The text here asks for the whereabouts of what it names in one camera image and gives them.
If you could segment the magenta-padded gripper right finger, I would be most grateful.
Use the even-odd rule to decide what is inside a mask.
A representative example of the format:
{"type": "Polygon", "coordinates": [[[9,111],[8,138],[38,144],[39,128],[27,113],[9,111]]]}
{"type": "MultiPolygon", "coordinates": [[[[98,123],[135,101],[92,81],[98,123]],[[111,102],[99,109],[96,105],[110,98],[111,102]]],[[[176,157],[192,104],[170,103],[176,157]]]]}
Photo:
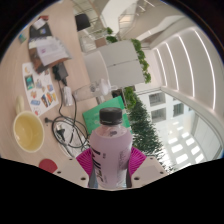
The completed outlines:
{"type": "Polygon", "coordinates": [[[167,175],[155,156],[146,156],[135,147],[131,149],[126,176],[128,188],[140,188],[167,175]]]}

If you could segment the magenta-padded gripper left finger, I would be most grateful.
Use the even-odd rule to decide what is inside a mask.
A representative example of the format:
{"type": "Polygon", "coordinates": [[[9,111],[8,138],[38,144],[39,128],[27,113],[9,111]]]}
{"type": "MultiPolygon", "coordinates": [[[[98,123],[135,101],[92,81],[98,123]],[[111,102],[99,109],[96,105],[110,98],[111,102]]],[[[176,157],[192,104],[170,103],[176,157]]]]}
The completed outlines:
{"type": "Polygon", "coordinates": [[[69,158],[54,174],[84,188],[96,187],[91,149],[76,158],[69,158]]]}

